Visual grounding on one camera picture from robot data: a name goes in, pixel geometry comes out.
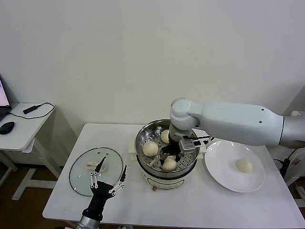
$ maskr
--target white wall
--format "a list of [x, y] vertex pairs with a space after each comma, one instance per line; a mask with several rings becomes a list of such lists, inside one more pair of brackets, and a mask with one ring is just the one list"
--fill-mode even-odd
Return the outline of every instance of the white wall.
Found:
[[40, 136], [64, 162], [84, 123], [167, 118], [176, 97], [282, 113], [305, 84], [304, 9], [297, 0], [3, 0], [0, 73], [13, 101], [57, 105]]

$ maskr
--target floor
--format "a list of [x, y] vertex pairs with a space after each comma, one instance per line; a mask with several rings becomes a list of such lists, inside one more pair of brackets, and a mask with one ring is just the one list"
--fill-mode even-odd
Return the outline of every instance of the floor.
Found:
[[[0, 163], [0, 177], [6, 171], [6, 167]], [[51, 189], [27, 188], [19, 201], [11, 197], [26, 175], [28, 167], [18, 166], [17, 172], [11, 172], [8, 179], [0, 187], [0, 222], [1, 228], [22, 229], [54, 229], [55, 227], [71, 227], [66, 222], [45, 219], [42, 216]], [[33, 179], [56, 180], [55, 176], [46, 168], [38, 168]], [[299, 198], [293, 186], [289, 187], [294, 198]], [[305, 208], [300, 209], [305, 216]], [[116, 229], [119, 225], [100, 225], [101, 229]], [[135, 227], [135, 229], [148, 229], [146, 227]]]

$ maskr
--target round plate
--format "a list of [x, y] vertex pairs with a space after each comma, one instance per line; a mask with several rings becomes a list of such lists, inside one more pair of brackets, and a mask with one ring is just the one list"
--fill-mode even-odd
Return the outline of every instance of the round plate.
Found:
[[[236, 167], [236, 161], [242, 158], [253, 164], [252, 173], [243, 173]], [[212, 177], [229, 190], [253, 192], [264, 182], [265, 170], [262, 162], [245, 145], [224, 140], [214, 142], [207, 148], [204, 160]]]
[[110, 185], [115, 185], [123, 172], [123, 161], [121, 156], [114, 150], [109, 148], [94, 148], [82, 154], [73, 164], [69, 180], [70, 185], [74, 191], [83, 196], [92, 196], [90, 190], [91, 176], [94, 172], [86, 168], [90, 161], [100, 162], [104, 156], [106, 157], [100, 173], [98, 173], [98, 180]]

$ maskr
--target white table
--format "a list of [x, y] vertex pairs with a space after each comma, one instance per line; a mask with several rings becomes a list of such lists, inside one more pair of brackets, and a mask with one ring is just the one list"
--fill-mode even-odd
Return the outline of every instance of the white table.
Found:
[[90, 197], [72, 190], [74, 161], [94, 147], [109, 147], [127, 163], [126, 187], [107, 201], [103, 223], [179, 228], [304, 228], [305, 221], [265, 146], [250, 147], [265, 167], [262, 187], [236, 193], [219, 185], [202, 159], [180, 188], [152, 191], [128, 146], [141, 125], [86, 124], [43, 211], [50, 219], [78, 221]]
[[[28, 114], [24, 114], [22, 111], [26, 108], [29, 108], [33, 105], [38, 104], [12, 104], [11, 113], [15, 115], [22, 115], [24, 117], [36, 117], [42, 116], [48, 113], [52, 106], [49, 104], [45, 104], [39, 107], [37, 110], [32, 111]], [[11, 114], [4, 117], [1, 120], [0, 126], [7, 122], [15, 122], [15, 126], [12, 131], [6, 135], [0, 135], [0, 150], [6, 151], [9, 154], [9, 151], [22, 151], [27, 147], [31, 148], [34, 146], [37, 148], [40, 154], [40, 160], [47, 166], [47, 168], [56, 176], [59, 177], [61, 168], [57, 165], [57, 163], [53, 160], [53, 158], [47, 153], [44, 147], [40, 144], [40, 142], [35, 138], [35, 135], [41, 128], [41, 126], [45, 123], [45, 121], [49, 118], [51, 113], [42, 118], [36, 119], [23, 119], [20, 117], [15, 117]], [[0, 185], [4, 182], [11, 171], [16, 171], [17, 167], [5, 156], [4, 153], [0, 153], [0, 160], [9, 168], [5, 175], [0, 180]], [[53, 188], [55, 186], [55, 181], [36, 181], [31, 180], [31, 177], [34, 175], [36, 169], [31, 168], [24, 180], [16, 190], [13, 200], [18, 200], [26, 187], [46, 187]]]

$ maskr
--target black cable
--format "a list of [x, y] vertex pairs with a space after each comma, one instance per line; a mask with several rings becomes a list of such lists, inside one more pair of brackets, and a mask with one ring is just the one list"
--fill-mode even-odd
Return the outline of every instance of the black cable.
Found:
[[295, 149], [294, 151], [292, 151], [292, 153], [289, 155], [288, 159], [291, 157], [291, 155], [296, 151], [297, 149]]
[[279, 160], [279, 159], [273, 159], [274, 161], [279, 161], [279, 162], [281, 162], [281, 164], [283, 164], [284, 163], [284, 161], [281, 161], [281, 160]]
[[37, 105], [36, 108], [38, 108], [38, 107], [40, 107], [40, 106], [42, 106], [42, 105], [44, 105], [44, 104], [49, 104], [49, 105], [51, 105], [51, 106], [52, 106], [52, 109], [51, 109], [48, 113], [46, 113], [46, 114], [44, 114], [44, 115], [42, 115], [42, 116], [27, 118], [27, 117], [24, 117], [24, 116], [21, 116], [21, 115], [13, 114], [13, 113], [11, 113], [11, 112], [7, 112], [6, 114], [7, 114], [7, 115], [13, 115], [13, 116], [19, 117], [19, 118], [24, 118], [24, 119], [43, 118], [43, 117], [47, 116], [49, 113], [51, 113], [51, 112], [55, 109], [55, 106], [54, 106], [53, 104], [50, 104], [50, 103], [42, 103], [42, 104], [40, 104], [40, 105]]

